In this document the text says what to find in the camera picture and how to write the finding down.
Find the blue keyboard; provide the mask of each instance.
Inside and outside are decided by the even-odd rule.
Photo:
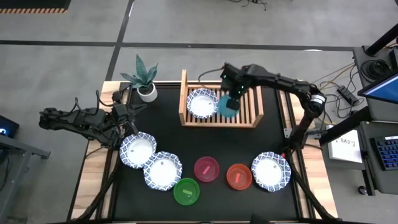
[[[398,136],[374,138],[373,143],[381,168],[398,169]]]

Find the floor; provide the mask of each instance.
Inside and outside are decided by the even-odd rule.
[[[104,80],[122,80],[121,72],[135,70],[135,54],[147,66],[159,62],[156,80],[179,80],[183,68],[194,80],[229,62],[257,63],[312,82],[351,63],[350,47],[371,44],[398,21],[394,0],[267,0],[267,11],[260,4],[241,7],[244,1],[228,0],[135,0],[131,10],[129,3],[72,0],[65,14],[0,14],[0,114],[21,124],[20,141],[52,152],[47,161],[31,161],[13,216],[27,217],[28,223],[66,219],[87,140],[40,129],[39,111],[70,110],[75,96],[82,107],[94,106],[95,90]],[[331,51],[302,50],[317,47]],[[218,79],[218,74],[203,78]],[[336,82],[347,85],[348,73]],[[361,89],[358,76],[353,83]],[[341,121],[333,103],[326,111]],[[392,208],[398,196],[357,194],[363,184],[357,170],[328,169],[328,175],[340,218],[396,222]]]

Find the wooden dish rack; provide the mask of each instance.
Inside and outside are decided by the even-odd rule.
[[[178,113],[182,126],[193,127],[216,127],[216,128],[255,128],[264,115],[262,107],[261,87],[250,88],[240,99],[241,108],[233,118],[225,118],[220,113],[208,119],[198,119],[187,110],[187,97],[196,89],[207,88],[217,93],[218,99],[228,94],[221,91],[220,85],[209,84],[188,84],[187,71],[182,70],[180,105]]]

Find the plastic cup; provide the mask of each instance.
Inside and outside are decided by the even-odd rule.
[[[193,171],[199,180],[211,182],[218,177],[220,167],[214,158],[205,156],[197,160],[193,167]]]
[[[174,199],[184,206],[195,203],[200,195],[198,183],[191,178],[182,178],[174,186]]]
[[[250,169],[243,164],[234,164],[229,167],[226,173],[228,184],[235,190],[248,188],[252,181]]]

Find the blue patterned bowl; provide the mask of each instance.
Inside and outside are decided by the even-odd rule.
[[[270,192],[283,189],[289,183],[292,171],[287,161],[273,152],[263,152],[251,164],[254,180]]]
[[[178,156],[169,152],[153,154],[144,166],[144,178],[154,190],[170,190],[181,179],[182,164]]]
[[[210,118],[218,111],[217,94],[205,88],[193,90],[187,97],[187,109],[196,118]]]
[[[144,167],[145,162],[156,151],[156,140],[147,133],[139,132],[138,135],[130,135],[123,139],[120,145],[120,159],[134,169]]]

